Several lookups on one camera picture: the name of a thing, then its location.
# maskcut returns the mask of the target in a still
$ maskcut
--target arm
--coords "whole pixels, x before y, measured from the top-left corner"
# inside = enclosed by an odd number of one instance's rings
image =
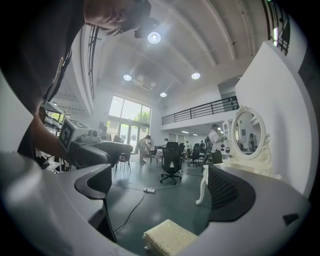
[[[49,155],[53,155],[58,158],[62,158],[68,161],[67,153],[62,148],[59,138],[54,136],[45,125],[41,122],[38,117],[40,104],[38,104],[38,108],[36,113],[33,115],[32,121],[32,136],[34,146]]]

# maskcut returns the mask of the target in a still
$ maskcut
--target floor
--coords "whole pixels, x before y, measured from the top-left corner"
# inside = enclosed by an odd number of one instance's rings
[[[157,166],[155,159],[150,164],[139,164],[138,156],[131,156],[130,166],[121,164],[112,169],[113,184],[107,195],[108,213],[113,230],[121,226],[133,208],[140,202],[144,188],[164,188],[172,186],[173,181],[166,179],[160,183],[161,162]],[[116,234],[118,244],[138,255],[148,255],[144,249],[142,236],[145,231],[170,219],[184,229],[199,235],[205,230],[211,200],[206,191],[203,203],[196,205],[200,196],[202,180],[201,167],[188,167],[182,163],[182,181],[174,187],[156,189],[154,194],[147,193],[141,204],[131,214],[124,228]]]

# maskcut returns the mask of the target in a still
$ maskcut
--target vanity mirror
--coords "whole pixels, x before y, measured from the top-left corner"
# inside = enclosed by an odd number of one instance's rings
[[[269,134],[261,116],[240,106],[231,126],[230,158],[223,165],[273,177]]]

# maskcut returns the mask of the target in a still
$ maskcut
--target cushion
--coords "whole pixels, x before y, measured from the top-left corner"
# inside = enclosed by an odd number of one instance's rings
[[[144,232],[147,244],[161,255],[176,255],[190,245],[197,236],[170,219]]]

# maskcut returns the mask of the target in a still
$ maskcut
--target ornate white mirror frame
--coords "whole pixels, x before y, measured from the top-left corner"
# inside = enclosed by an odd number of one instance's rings
[[[256,151],[252,154],[243,153],[239,148],[236,140],[236,126],[239,117],[245,112],[250,112],[257,118],[261,129],[261,139],[259,145]],[[249,172],[254,172],[261,175],[274,177],[271,163],[271,152],[269,149],[269,137],[270,135],[266,133],[265,123],[261,116],[254,109],[241,105],[232,121],[231,126],[231,158],[224,159],[223,165]]]

